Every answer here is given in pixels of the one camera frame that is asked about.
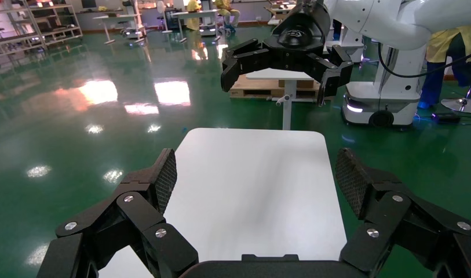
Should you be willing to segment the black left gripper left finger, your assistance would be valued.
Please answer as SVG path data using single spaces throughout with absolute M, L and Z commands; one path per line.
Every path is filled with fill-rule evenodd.
M 164 217 L 176 181 L 176 156 L 165 148 L 152 166 L 127 174 L 109 197 L 56 228 L 38 276 L 98 277 L 125 247 L 153 276 L 182 276 L 199 255 Z

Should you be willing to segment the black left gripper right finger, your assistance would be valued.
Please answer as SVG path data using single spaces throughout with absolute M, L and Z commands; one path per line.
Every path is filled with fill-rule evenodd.
M 394 174 L 366 166 L 349 148 L 338 151 L 337 185 L 360 226 L 339 259 L 378 276 L 395 246 L 435 277 L 471 277 L 471 221 L 412 193 Z

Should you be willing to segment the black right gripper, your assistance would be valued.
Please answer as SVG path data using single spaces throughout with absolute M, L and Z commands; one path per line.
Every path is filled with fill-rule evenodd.
M 263 43 L 250 39 L 225 50 L 221 88 L 229 92 L 241 75 L 266 68 L 307 72 L 320 86 L 317 104 L 350 81 L 353 62 L 340 45 L 322 58 L 331 18 L 323 1 L 297 1 Z

